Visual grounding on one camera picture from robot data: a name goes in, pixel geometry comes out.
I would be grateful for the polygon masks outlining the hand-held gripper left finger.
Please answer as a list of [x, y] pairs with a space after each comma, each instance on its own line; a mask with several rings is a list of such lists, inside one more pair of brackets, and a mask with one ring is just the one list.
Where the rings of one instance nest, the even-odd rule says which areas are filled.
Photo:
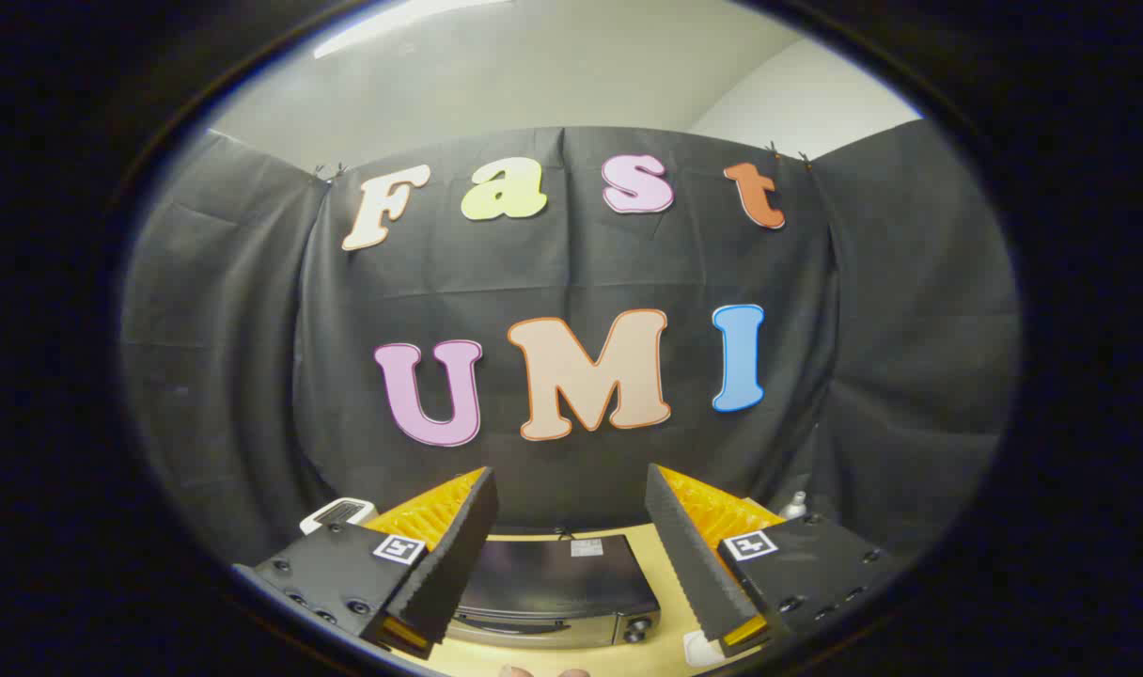
[[385, 513], [339, 497], [302, 534], [235, 574], [353, 642], [426, 659], [443, 642], [498, 511], [489, 467], [463, 473]]

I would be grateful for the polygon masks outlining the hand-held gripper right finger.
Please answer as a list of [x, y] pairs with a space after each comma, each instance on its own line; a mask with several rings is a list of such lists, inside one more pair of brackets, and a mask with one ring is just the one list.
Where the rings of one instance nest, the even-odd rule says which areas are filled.
[[708, 642], [724, 655], [826, 634], [897, 575], [889, 549], [823, 513], [792, 519], [650, 464], [645, 505]]

